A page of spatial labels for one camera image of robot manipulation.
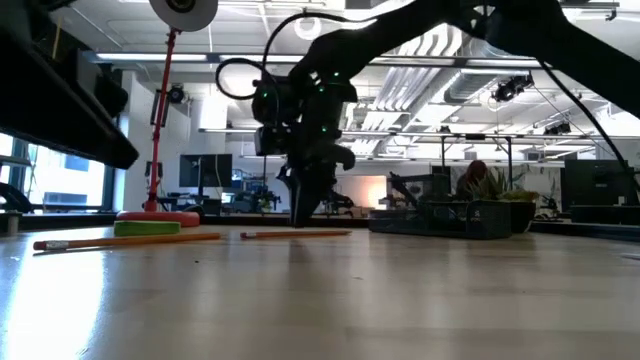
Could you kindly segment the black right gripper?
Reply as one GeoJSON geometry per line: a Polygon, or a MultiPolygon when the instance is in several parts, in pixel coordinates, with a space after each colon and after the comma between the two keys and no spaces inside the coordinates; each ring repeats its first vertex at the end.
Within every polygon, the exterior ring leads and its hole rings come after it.
{"type": "Polygon", "coordinates": [[[290,224],[303,227],[336,182],[334,168],[312,166],[355,166],[352,150],[337,143],[342,108],[357,99],[355,88],[342,80],[295,84],[286,76],[267,75],[253,85],[252,112],[261,124],[254,134],[255,153],[286,157],[276,178],[290,198],[290,224]]]}

